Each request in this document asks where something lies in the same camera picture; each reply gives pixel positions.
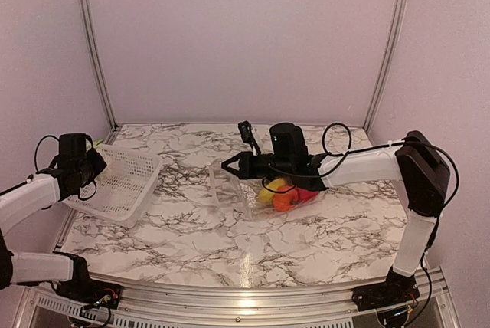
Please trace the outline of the clear zip top bag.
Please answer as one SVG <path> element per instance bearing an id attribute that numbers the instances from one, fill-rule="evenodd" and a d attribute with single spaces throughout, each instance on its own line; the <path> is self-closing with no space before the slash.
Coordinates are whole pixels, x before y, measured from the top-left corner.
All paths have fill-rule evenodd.
<path id="1" fill-rule="evenodd" d="M 322 200 L 319 192 L 295 187 L 288 178 L 240 180 L 223 170 L 217 160 L 207 170 L 212 205 L 239 212 L 248 221 L 291 212 Z"/>

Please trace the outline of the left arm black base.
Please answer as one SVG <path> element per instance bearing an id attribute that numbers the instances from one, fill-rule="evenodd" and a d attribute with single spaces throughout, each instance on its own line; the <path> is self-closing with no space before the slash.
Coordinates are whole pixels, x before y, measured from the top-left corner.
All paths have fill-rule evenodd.
<path id="1" fill-rule="evenodd" d="M 109 296 L 110 299 L 106 302 L 107 306 L 110 309 L 116 309 L 119 306 L 121 285 L 94 280 L 89 274 L 87 261 L 83 257 L 56 251 L 55 254 L 66 256 L 73 262 L 72 278 L 57 284 L 55 288 L 57 295 L 85 303 L 91 307 L 95 307 L 95 302 L 103 297 Z"/>

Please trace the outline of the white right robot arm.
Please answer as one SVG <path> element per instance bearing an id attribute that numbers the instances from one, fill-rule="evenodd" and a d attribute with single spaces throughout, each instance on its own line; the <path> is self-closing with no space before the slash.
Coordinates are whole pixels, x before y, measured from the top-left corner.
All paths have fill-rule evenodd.
<path id="1" fill-rule="evenodd" d="M 311 192 L 358 182 L 402 182 L 407 195 L 407 226 L 394 259 L 394 275 L 379 288 L 386 303 L 396 303 L 409 290 L 412 277 L 432 246 L 443 210 L 454 198 L 449 182 L 460 183 L 454 160 L 434 146 L 420 131 L 403 139 L 363 149 L 348 147 L 343 153 L 327 149 L 312 155 L 302 129 L 293 123 L 270 127 L 273 151 L 263 153 L 249 122 L 238 125 L 241 138 L 250 146 L 222 162 L 221 167 L 241 180 L 288 178 L 293 187 Z"/>

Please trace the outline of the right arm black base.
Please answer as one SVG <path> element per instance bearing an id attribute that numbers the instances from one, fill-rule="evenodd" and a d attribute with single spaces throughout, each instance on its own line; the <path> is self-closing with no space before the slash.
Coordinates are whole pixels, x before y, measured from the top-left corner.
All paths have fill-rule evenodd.
<path id="1" fill-rule="evenodd" d="M 420 292 L 414 275 L 405 277 L 395 273 L 393 268 L 388 271 L 384 281 L 355 287 L 351 295 L 358 311 L 389 307 L 417 300 L 419 297 Z"/>

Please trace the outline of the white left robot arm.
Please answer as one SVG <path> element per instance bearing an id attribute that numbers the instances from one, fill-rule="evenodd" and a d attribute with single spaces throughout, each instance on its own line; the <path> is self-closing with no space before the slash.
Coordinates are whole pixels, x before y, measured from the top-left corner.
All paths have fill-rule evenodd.
<path id="1" fill-rule="evenodd" d="M 96 283 L 77 268 L 85 260 L 72 254 L 19 252 L 8 248 L 5 236 L 34 213 L 76 196 L 81 189 L 95 185 L 106 162 L 85 133 L 66 133 L 56 138 L 58 154 L 44 169 L 35 169 L 23 182 L 1 192 L 1 289 L 13 284 L 66 282 L 78 300 L 96 296 Z"/>

